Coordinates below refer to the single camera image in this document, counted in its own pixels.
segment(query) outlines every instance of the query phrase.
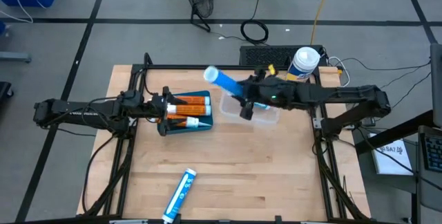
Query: yellow cable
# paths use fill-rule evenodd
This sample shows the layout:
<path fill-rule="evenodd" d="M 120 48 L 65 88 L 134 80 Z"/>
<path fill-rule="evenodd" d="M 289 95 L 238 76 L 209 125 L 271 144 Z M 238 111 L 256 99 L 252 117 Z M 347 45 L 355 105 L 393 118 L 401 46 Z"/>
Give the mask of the yellow cable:
<path fill-rule="evenodd" d="M 315 39 L 316 22 L 318 21 L 320 11 L 323 9 L 325 0 L 321 0 L 318 12 L 316 12 L 315 22 L 313 23 L 313 30 L 311 31 L 310 45 L 313 45 L 313 40 Z"/>

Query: wooden table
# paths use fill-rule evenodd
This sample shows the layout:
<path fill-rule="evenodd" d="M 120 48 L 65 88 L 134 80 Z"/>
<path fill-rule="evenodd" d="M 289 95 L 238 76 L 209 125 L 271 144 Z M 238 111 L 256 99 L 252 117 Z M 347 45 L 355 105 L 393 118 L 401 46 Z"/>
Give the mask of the wooden table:
<path fill-rule="evenodd" d="M 125 91 L 131 66 L 114 66 L 107 96 Z M 246 78 L 253 71 L 224 71 Z M 306 111 L 281 111 L 274 125 L 233 121 L 221 114 L 222 90 L 202 79 L 202 70 L 148 70 L 147 86 L 172 93 L 209 90 L 214 126 L 210 131 L 161 137 L 154 124 L 140 120 L 135 139 L 123 218 L 156 218 L 174 192 L 186 168 L 198 172 L 180 210 L 182 219 L 272 221 L 326 221 L 318 162 L 311 152 L 314 142 L 311 120 Z M 323 86 L 339 86 L 336 68 L 321 67 Z M 343 104 L 327 105 L 329 117 L 345 111 Z M 94 150 L 110 137 L 98 131 Z M 353 142 L 350 131 L 340 138 Z M 100 151 L 90 169 L 87 206 L 102 193 L 109 181 L 116 142 Z M 336 162 L 346 177 L 359 209 L 370 216 L 365 188 L 354 148 L 335 142 Z M 335 217 L 338 217 L 333 190 L 330 190 Z M 113 198 L 113 211 L 117 197 Z M 81 204 L 78 213 L 82 213 Z"/>

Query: paper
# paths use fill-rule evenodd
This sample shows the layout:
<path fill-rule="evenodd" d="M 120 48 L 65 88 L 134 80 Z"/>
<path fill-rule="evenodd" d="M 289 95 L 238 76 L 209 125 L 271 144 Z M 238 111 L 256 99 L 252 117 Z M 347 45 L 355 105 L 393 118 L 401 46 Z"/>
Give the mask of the paper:
<path fill-rule="evenodd" d="M 409 169 L 412 169 L 410 164 L 410 159 L 408 158 L 407 149 L 402 140 L 396 140 L 391 144 L 384 145 L 383 147 L 378 148 L 379 151 L 390 155 L 398 162 L 403 164 Z M 378 174 L 386 174 L 386 175 L 406 175 L 412 176 L 413 173 L 402 168 L 396 162 L 394 162 L 391 158 L 373 150 L 373 160 L 374 166 L 376 167 L 376 172 Z"/>

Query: black keyboard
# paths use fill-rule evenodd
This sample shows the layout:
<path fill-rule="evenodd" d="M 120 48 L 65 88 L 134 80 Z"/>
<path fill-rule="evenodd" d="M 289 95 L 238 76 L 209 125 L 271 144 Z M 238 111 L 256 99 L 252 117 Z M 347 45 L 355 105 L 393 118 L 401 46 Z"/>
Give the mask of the black keyboard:
<path fill-rule="evenodd" d="M 240 65 L 288 66 L 299 48 L 309 45 L 292 46 L 241 46 Z M 325 52 L 321 45 L 309 46 L 320 54 Z"/>
<path fill-rule="evenodd" d="M 427 135 L 424 140 L 425 168 L 442 172 L 442 136 Z"/>

